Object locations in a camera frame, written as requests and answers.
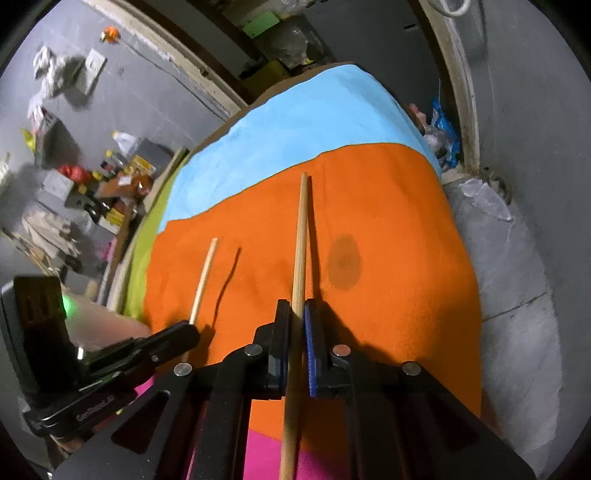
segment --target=green light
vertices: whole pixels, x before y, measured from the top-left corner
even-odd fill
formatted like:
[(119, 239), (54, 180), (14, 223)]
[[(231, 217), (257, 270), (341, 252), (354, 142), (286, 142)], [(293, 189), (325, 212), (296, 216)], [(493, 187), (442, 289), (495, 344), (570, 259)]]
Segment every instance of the green light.
[(61, 301), (64, 304), (64, 310), (66, 311), (66, 318), (71, 318), (76, 313), (76, 304), (70, 297), (66, 295), (61, 296)]

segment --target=orange cloth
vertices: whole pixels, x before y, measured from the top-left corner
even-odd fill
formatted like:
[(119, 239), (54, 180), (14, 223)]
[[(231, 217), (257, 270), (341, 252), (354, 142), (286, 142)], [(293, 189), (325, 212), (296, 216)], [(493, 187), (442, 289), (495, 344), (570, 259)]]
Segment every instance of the orange cloth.
[[(476, 278), (433, 168), (403, 145), (326, 152), (201, 215), (169, 222), (148, 268), (144, 310), (152, 330), (189, 317), (214, 236), (220, 241), (192, 363), (220, 362), (252, 342), (257, 326), (273, 321), (277, 300), (291, 298), (303, 171), (311, 177), (315, 229), (307, 297), (314, 282), (314, 296), (332, 310), (324, 310), (323, 320), (339, 328), (343, 343), (373, 359), (418, 361), (478, 415)], [(282, 401), (254, 402), (250, 428), (280, 439), (282, 414)], [(303, 448), (346, 449), (336, 402), (308, 402), (302, 425)]]

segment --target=cable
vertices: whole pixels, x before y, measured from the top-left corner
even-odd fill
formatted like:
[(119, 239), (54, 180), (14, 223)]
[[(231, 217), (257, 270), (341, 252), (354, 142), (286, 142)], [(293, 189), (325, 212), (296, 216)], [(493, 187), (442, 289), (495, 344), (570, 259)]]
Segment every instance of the cable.
[(450, 12), (446, 7), (443, 6), (442, 2), (445, 0), (427, 0), (429, 5), (431, 5), (437, 12), (442, 14), (445, 17), (449, 18), (458, 18), (462, 15), (465, 15), (468, 9), (470, 8), (471, 0), (464, 0), (462, 6), (453, 12)]

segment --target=wet stain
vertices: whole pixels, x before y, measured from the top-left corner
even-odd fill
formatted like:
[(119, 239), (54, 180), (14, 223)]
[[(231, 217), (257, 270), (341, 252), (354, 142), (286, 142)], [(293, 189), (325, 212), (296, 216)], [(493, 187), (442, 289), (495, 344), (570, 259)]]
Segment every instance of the wet stain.
[(361, 276), (361, 256), (351, 235), (340, 235), (333, 242), (328, 263), (328, 276), (338, 290), (350, 290)]

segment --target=red bag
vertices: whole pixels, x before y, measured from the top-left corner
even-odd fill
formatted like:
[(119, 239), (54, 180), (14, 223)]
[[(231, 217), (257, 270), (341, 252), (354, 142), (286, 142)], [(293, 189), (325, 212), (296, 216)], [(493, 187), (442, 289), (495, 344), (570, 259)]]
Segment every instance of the red bag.
[(74, 183), (86, 183), (92, 178), (88, 171), (77, 165), (62, 165), (57, 171)]

